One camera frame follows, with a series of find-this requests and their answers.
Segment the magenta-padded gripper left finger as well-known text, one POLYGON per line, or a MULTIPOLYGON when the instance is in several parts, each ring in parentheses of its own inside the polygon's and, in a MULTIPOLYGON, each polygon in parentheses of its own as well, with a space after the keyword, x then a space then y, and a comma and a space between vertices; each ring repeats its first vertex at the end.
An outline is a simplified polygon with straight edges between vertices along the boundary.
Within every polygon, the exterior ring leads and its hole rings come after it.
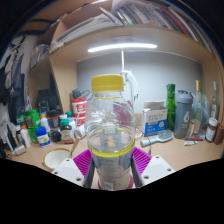
POLYGON ((81 187, 90 188, 94 171, 92 155, 90 150, 87 149, 74 159, 64 159, 52 173, 81 187))

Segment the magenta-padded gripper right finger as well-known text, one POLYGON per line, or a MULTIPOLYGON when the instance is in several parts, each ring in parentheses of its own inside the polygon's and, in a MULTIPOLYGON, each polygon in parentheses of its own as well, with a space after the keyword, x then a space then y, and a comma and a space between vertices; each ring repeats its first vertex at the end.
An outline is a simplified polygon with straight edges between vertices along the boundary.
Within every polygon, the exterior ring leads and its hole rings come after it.
POLYGON ((140 188, 175 172, 159 155, 151 156, 135 147, 131 161, 134 186, 140 188))

